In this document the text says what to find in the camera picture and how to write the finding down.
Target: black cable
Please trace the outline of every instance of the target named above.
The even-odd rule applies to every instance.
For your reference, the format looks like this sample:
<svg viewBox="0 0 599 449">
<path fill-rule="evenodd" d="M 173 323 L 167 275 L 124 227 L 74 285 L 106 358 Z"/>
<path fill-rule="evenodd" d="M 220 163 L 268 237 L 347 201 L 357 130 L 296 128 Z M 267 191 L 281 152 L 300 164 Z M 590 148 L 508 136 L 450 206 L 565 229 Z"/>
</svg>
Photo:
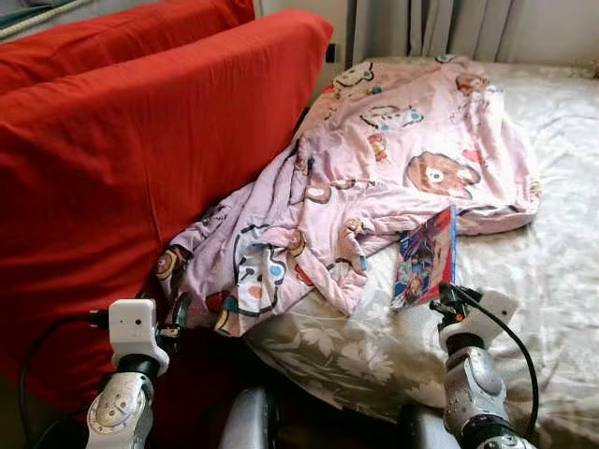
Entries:
<svg viewBox="0 0 599 449">
<path fill-rule="evenodd" d="M 50 434 L 50 432 L 52 432 L 56 427 L 63 424 L 65 421 L 68 421 L 69 419 L 72 419 L 75 416 L 78 416 L 82 413 L 86 413 L 87 410 L 89 409 L 89 407 L 90 407 L 89 404 L 86 404 L 83 407 L 81 407 L 80 409 L 76 410 L 75 412 L 65 414 L 64 416 L 61 416 L 60 418 L 58 418 L 56 421 L 54 421 L 52 424 L 50 424 L 48 427 L 46 427 L 46 430 L 44 430 L 44 433 L 42 433 L 41 436 L 37 439 L 36 443 L 33 446 L 31 446 L 31 449 L 39 449 L 41 447 L 41 444 L 46 439 L 46 437 L 48 437 L 48 435 Z"/>
<path fill-rule="evenodd" d="M 470 295 L 468 295 L 466 292 L 464 292 L 461 288 L 456 287 L 456 286 L 453 286 L 453 287 L 455 290 L 457 290 L 458 295 L 464 301 L 466 301 L 469 306 L 472 306 L 475 309 L 479 309 L 481 312 L 483 312 L 485 315 L 487 315 L 488 318 L 492 322 L 494 322 L 497 326 L 499 326 L 501 329 L 503 329 L 505 331 L 505 333 L 507 335 L 509 335 L 513 341 L 516 342 L 519 349 L 522 351 L 522 354 L 524 355 L 524 358 L 526 359 L 526 365 L 528 365 L 528 372 L 531 376 L 531 386 L 533 388 L 533 409 L 531 410 L 531 416 L 528 420 L 528 426 L 526 427 L 526 437 L 528 439 L 530 439 L 534 434 L 534 424 L 536 423 L 536 417 L 539 412 L 539 385 L 538 385 L 538 382 L 536 379 L 536 371 L 534 370 L 533 359 L 531 358 L 531 355 L 528 352 L 528 349 L 526 349 L 526 346 L 524 346 L 524 343 L 522 342 L 522 340 L 518 337 L 518 335 L 516 335 L 514 333 L 514 331 L 512 329 L 509 328 L 509 326 L 506 323 L 504 323 L 502 320 L 497 318 L 493 313 L 491 313 L 490 311 L 485 309 L 483 306 L 478 304 L 478 301 L 476 301 L 474 298 L 472 298 Z"/>
<path fill-rule="evenodd" d="M 27 370 L 31 364 L 33 356 L 36 354 L 42 343 L 59 327 L 69 323 L 88 323 L 98 327 L 108 327 L 108 312 L 107 311 L 94 311 L 84 315 L 67 316 L 56 323 L 47 327 L 39 336 L 34 340 L 33 344 L 27 350 L 27 354 L 21 363 L 21 369 L 19 371 L 19 413 L 21 415 L 22 430 L 25 434 L 25 441 L 27 447 L 33 448 L 34 434 L 31 428 L 31 416 L 29 415 L 29 407 L 27 405 L 27 396 L 25 395 L 25 381 L 27 378 Z"/>
</svg>

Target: book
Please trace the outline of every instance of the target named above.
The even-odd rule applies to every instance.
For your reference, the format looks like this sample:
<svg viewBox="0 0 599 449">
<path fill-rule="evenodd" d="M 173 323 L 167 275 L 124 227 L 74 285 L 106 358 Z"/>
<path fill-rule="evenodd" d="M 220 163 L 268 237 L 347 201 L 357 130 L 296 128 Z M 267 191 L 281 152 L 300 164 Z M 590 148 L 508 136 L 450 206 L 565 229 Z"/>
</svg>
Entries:
<svg viewBox="0 0 599 449">
<path fill-rule="evenodd" d="M 456 222 L 456 210 L 450 207 L 400 233 L 392 310 L 436 299 L 442 282 L 455 281 Z"/>
</svg>

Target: book cover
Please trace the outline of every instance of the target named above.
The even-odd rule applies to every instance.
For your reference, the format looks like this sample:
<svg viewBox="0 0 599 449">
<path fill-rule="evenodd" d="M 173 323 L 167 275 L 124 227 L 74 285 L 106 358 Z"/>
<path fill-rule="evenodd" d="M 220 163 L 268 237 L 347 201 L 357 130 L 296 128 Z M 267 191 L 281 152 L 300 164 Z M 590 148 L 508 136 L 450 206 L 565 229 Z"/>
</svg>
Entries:
<svg viewBox="0 0 599 449">
<path fill-rule="evenodd" d="M 400 233 L 391 309 L 417 306 L 439 296 L 441 282 L 455 281 L 456 211 L 442 210 L 416 229 Z"/>
</svg>

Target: red sofa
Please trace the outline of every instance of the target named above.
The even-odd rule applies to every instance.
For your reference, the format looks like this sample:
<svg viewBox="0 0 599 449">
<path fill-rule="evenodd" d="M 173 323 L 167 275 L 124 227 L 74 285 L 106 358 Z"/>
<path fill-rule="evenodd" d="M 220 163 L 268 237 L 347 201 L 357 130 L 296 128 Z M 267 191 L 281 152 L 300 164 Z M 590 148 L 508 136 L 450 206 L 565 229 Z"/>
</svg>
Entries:
<svg viewBox="0 0 599 449">
<path fill-rule="evenodd" d="M 219 11 L 232 4 L 153 7 L 186 4 L 201 15 L 201 3 L 219 4 Z M 229 8 L 234 19 L 221 28 L 246 20 L 246 12 L 237 15 L 246 11 L 242 3 L 248 2 L 235 3 L 238 12 Z M 206 17 L 212 24 L 214 15 Z M 0 369 L 11 378 L 45 326 L 135 295 L 172 237 L 285 147 L 331 34 L 318 16 L 287 10 L 222 33 L 208 26 L 204 36 L 197 29 L 203 18 L 176 27 L 156 20 L 169 38 L 124 52 L 126 36 L 141 42 L 140 22 L 121 21 L 119 38 L 111 40 L 117 32 L 108 30 L 106 41 L 94 33 L 86 40 L 85 30 L 114 20 L 43 34 L 67 51 L 76 47 L 65 44 L 70 33 L 83 36 L 89 59 L 80 51 L 56 60 L 29 54 L 23 43 L 35 36 L 7 44 L 9 52 L 0 47 L 0 73 L 18 72 L 0 94 Z M 7 79 L 0 76 L 0 83 Z M 158 390 L 158 403 L 184 409 L 161 440 L 173 446 L 230 380 L 226 357 L 211 355 L 211 338 L 196 335 L 195 349 L 179 357 Z M 92 398 L 108 371 L 107 333 L 72 325 L 47 341 L 28 382 L 71 411 Z M 162 414 L 168 420 L 164 408 Z"/>
</svg>

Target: gray curtain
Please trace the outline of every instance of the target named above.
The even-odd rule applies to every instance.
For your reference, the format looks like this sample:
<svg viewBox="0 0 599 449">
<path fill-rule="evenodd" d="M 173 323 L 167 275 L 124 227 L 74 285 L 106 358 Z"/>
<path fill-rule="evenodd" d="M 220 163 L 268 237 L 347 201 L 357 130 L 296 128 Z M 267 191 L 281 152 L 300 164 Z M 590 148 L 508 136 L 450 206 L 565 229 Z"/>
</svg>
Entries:
<svg viewBox="0 0 599 449">
<path fill-rule="evenodd" d="M 354 63 L 457 53 L 511 62 L 526 0 L 358 0 Z"/>
</svg>

